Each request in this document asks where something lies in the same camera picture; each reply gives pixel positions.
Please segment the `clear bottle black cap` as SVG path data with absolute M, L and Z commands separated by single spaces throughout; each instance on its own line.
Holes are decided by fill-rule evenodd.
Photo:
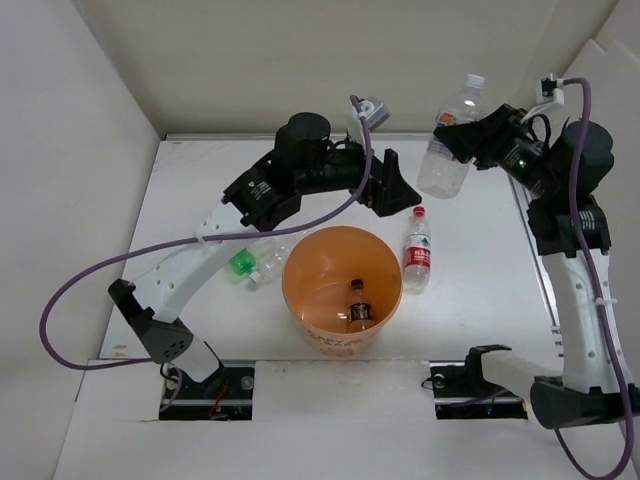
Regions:
M 362 332 L 375 325 L 371 301 L 362 279 L 351 281 L 347 295 L 347 307 L 349 333 Z

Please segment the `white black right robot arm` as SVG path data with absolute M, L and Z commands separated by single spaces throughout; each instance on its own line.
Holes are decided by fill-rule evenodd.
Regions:
M 507 104 L 487 117 L 441 126 L 434 137 L 479 170 L 499 167 L 531 194 L 528 225 L 552 284 L 563 342 L 561 375 L 539 375 L 518 360 L 488 354 L 462 369 L 473 393 L 495 385 L 522 395 L 546 429 L 615 423 L 639 390 L 618 337 L 608 282 L 611 238 L 593 192 L 614 164 L 602 126 L 563 126 L 552 146 L 529 136 L 524 112 Z

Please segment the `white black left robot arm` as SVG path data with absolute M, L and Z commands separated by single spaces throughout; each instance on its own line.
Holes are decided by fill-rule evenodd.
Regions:
M 273 149 L 224 190 L 194 241 L 136 280 L 117 279 L 108 288 L 152 361 L 173 365 L 201 396 L 218 393 L 226 368 L 180 313 L 233 255 L 297 214 L 305 195 L 345 190 L 379 217 L 421 201 L 402 178 L 395 151 L 377 159 L 360 134 L 333 143 L 330 133 L 319 114 L 293 115 L 276 132 Z

